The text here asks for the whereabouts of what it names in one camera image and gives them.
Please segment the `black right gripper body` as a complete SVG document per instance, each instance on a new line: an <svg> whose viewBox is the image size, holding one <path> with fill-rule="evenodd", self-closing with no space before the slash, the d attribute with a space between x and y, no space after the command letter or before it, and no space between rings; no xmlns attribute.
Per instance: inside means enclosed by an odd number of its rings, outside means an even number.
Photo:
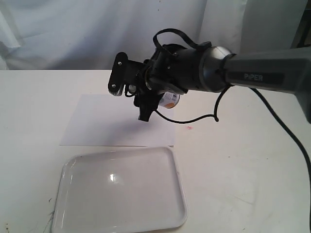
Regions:
<svg viewBox="0 0 311 233"><path fill-rule="evenodd" d="M200 79L206 51L206 43L196 48L185 48L178 44L156 46L143 70L143 92L183 95L189 90L206 91Z"/></svg>

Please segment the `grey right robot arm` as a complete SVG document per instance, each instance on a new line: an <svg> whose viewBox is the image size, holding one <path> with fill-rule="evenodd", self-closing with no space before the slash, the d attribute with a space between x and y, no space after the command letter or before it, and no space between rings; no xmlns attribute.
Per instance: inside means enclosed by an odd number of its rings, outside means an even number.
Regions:
<svg viewBox="0 0 311 233"><path fill-rule="evenodd" d="M310 120L311 50L234 54L220 46L196 50L166 45L142 70L134 103L139 120L148 121L165 92L220 93L230 86L293 94Z"/></svg>

